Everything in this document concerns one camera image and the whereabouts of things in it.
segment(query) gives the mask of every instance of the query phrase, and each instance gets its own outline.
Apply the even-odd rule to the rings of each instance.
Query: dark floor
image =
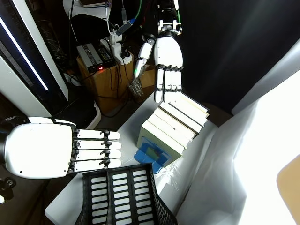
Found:
[[[141,103],[129,101],[126,106],[113,118],[102,117],[96,129],[107,128],[118,130],[126,120],[137,110]],[[213,105],[204,104],[210,109],[210,121],[220,126],[231,115],[223,112]],[[119,108],[109,113],[108,116],[114,115]],[[44,215],[44,209],[60,193],[60,191],[71,181],[72,176],[67,175],[63,178],[48,180],[28,180],[12,176],[9,172],[0,168],[1,177],[11,176],[16,179],[17,186],[13,189],[15,197],[0,205],[0,224],[5,225],[38,225],[53,223]]]

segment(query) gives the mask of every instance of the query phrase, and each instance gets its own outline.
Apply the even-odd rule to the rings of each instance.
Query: white led light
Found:
[[[45,90],[48,90],[46,84],[44,83],[44,81],[42,80],[42,78],[38,75],[37,71],[35,70],[35,68],[33,67],[33,65],[30,63],[29,59],[27,58],[27,56],[23,52],[22,48],[18,45],[17,41],[15,40],[14,36],[12,35],[12,33],[9,31],[8,27],[6,26],[6,24],[2,20],[1,16],[0,16],[0,23],[3,26],[4,30],[6,31],[6,33],[8,34],[9,38],[12,40],[12,42],[15,44],[16,48],[18,49],[18,51],[21,53],[21,55],[23,56],[23,58],[27,62],[28,66],[33,71],[34,75],[37,77],[37,79],[43,85],[43,87],[45,88]]]

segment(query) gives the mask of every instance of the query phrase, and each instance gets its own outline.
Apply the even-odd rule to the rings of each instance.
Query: white curtain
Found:
[[[216,131],[179,224],[295,224],[276,181],[299,153],[300,71]]]
[[[300,39],[285,54],[285,56],[262,78],[243,99],[233,108],[236,115],[258,98],[277,87],[300,69]]]

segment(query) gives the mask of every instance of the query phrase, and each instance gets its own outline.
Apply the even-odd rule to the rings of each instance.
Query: white robotic hand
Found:
[[[121,166],[118,132],[77,129],[72,122],[40,117],[0,135],[0,160],[14,175],[29,179]]]
[[[158,38],[154,48],[156,65],[156,90],[154,99],[157,103],[169,103],[181,92],[182,53],[177,41],[171,36]]]

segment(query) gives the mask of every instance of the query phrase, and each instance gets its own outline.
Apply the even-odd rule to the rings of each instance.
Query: stack of books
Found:
[[[145,157],[167,166],[182,156],[188,143],[199,135],[208,116],[206,107],[178,93],[170,103],[162,102],[142,124],[137,147]],[[135,159],[141,162],[142,154],[138,157],[140,159]]]

